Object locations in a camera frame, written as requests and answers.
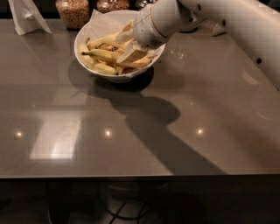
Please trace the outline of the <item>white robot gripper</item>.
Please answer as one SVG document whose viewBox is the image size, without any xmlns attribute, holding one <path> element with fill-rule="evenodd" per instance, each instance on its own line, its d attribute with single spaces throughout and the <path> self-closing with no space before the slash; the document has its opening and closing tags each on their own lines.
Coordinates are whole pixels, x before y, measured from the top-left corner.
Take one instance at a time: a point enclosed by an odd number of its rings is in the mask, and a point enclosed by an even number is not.
<svg viewBox="0 0 280 224">
<path fill-rule="evenodd" d="M 146 5 L 135 22 L 130 20 L 116 35 L 117 44 L 130 41 L 116 62 L 140 60 L 148 52 L 146 47 L 159 48 L 175 33 L 190 29 L 193 21 L 193 13 L 179 0 L 158 0 Z"/>
</svg>

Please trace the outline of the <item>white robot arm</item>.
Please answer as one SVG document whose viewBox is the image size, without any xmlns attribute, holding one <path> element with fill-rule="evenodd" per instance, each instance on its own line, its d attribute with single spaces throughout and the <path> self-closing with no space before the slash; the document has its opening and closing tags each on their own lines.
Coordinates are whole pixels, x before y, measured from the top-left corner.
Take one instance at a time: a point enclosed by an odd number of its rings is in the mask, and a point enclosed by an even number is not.
<svg viewBox="0 0 280 224">
<path fill-rule="evenodd" d="M 275 87 L 280 86 L 280 13 L 257 0 L 158 0 L 140 10 L 115 39 L 157 49 L 172 35 L 213 20 Z"/>
</svg>

